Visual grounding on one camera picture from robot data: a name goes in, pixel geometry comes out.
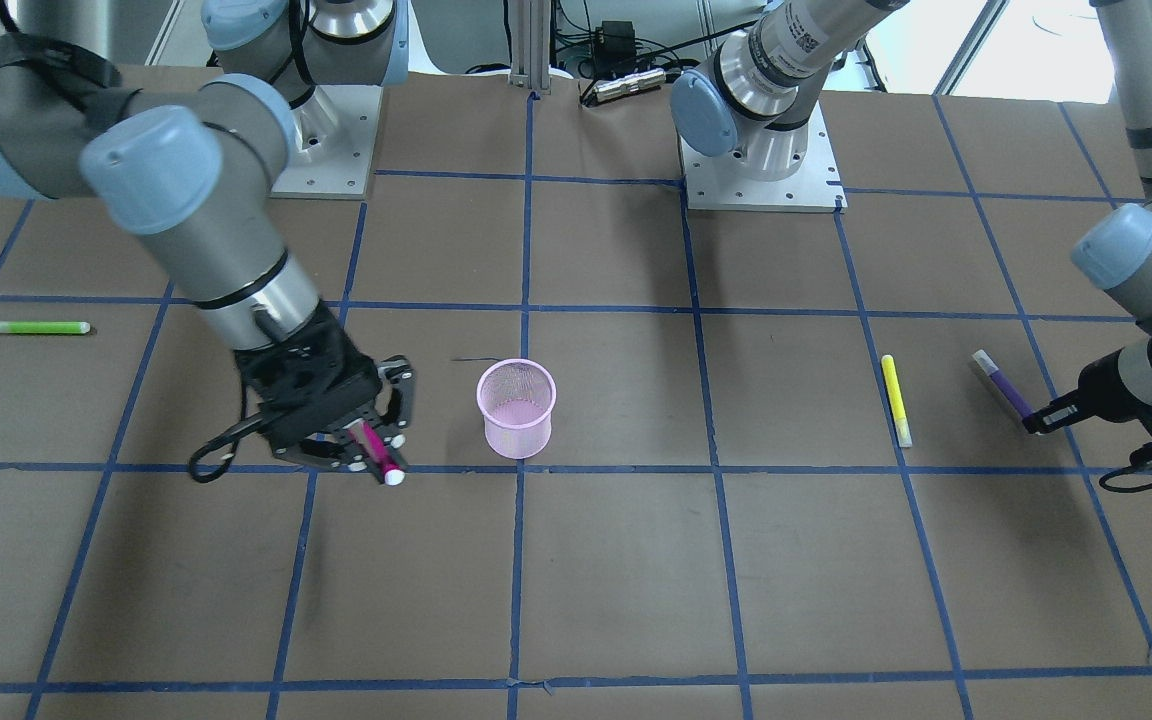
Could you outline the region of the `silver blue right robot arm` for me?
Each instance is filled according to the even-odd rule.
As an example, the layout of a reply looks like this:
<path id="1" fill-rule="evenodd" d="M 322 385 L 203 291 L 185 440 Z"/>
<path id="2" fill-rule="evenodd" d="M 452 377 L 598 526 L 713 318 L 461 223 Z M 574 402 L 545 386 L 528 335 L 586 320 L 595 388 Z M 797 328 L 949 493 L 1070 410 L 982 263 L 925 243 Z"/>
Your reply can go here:
<path id="1" fill-rule="evenodd" d="M 103 200 L 227 344 L 259 406 L 194 452 L 194 480 L 227 473 L 256 434 L 294 465 L 397 486 L 410 361 L 357 350 L 265 206 L 294 159 L 338 149 L 308 126 L 326 86 L 406 78 L 410 3 L 206 1 L 200 20 L 223 73 L 164 94 L 0 1 L 0 196 Z"/>

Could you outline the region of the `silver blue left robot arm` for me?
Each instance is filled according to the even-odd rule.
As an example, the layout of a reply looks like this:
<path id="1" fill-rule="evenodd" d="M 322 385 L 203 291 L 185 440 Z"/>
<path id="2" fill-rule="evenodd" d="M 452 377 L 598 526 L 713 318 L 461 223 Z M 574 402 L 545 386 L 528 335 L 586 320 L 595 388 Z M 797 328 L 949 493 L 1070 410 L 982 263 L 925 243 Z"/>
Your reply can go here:
<path id="1" fill-rule="evenodd" d="M 1126 142 L 1144 199 L 1112 211 L 1071 251 L 1071 262 L 1144 333 L 1093 361 L 1076 388 L 1029 414 L 1033 434 L 1089 418 L 1152 423 L 1152 1 L 1096 1 L 1114 65 Z M 818 77 L 842 51 L 902 8 L 900 1 L 782 1 L 732 33 L 670 92 L 681 141 L 708 158 L 744 151 L 756 132 L 794 128 L 817 104 Z"/>

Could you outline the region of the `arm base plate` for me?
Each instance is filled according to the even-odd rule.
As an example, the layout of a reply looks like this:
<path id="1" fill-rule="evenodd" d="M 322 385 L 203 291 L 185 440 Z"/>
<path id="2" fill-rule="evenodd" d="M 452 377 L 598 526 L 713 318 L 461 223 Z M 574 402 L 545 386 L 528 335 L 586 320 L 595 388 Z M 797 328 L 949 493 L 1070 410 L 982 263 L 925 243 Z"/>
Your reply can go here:
<path id="1" fill-rule="evenodd" d="M 296 119 L 300 149 L 276 179 L 274 199 L 365 200 L 381 119 L 382 88 L 320 85 Z"/>
<path id="2" fill-rule="evenodd" d="M 761 129 L 753 141 L 708 158 L 679 141 L 690 209 L 833 213 L 849 206 L 823 109 L 791 131 Z"/>

